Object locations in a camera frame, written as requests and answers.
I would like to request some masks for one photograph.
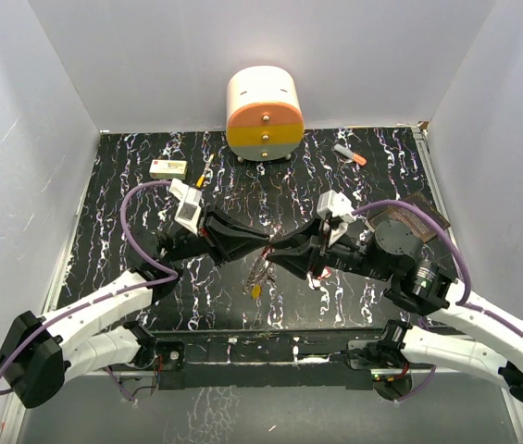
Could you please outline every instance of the white wall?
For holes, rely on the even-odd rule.
[[[523,2],[500,2],[430,125],[474,289],[523,318]]]
[[[0,1],[0,345],[42,308],[97,138],[31,7]]]
[[[241,68],[296,81],[309,128],[429,120],[492,0],[30,0],[100,130],[222,129]]]

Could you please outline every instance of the yellow tag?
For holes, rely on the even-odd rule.
[[[259,284],[255,284],[253,286],[253,289],[251,290],[251,296],[253,296],[253,299],[257,299],[260,294],[261,294],[261,286]]]

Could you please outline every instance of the black marble surface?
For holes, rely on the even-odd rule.
[[[357,164],[332,151],[347,145],[367,159]],[[402,199],[431,191],[409,128],[322,129],[305,133],[290,161],[240,164],[223,132],[117,134],[101,138],[81,213],[68,273],[58,307],[77,301],[125,269],[119,208],[125,193],[151,180],[153,159],[187,160],[187,183],[194,184],[205,159],[216,155],[203,199],[244,224],[269,234],[290,231],[313,215],[318,196],[343,191],[355,206],[381,199]],[[164,190],[144,191],[130,205],[132,226],[168,229],[177,201]],[[348,231],[366,236],[360,221]],[[445,268],[452,260],[435,239],[424,253]],[[275,284],[253,300],[243,283],[258,252],[214,267],[209,257],[184,261],[185,273],[173,295],[133,315],[151,331],[165,329],[383,327],[388,319],[407,318],[381,298],[384,284],[333,273],[319,290],[277,267]]]

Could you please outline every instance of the small box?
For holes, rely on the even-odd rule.
[[[153,160],[150,166],[152,179],[180,179],[187,176],[187,162],[184,160]]]

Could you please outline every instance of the yellow screwdriver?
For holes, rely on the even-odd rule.
[[[202,188],[202,185],[204,184],[205,173],[210,168],[210,166],[212,165],[212,160],[214,160],[214,154],[213,153],[209,156],[209,159],[207,159],[207,162],[205,162],[204,172],[202,173],[202,175],[199,178],[199,180],[197,180],[197,184],[195,185],[195,188],[197,188],[197,189]]]

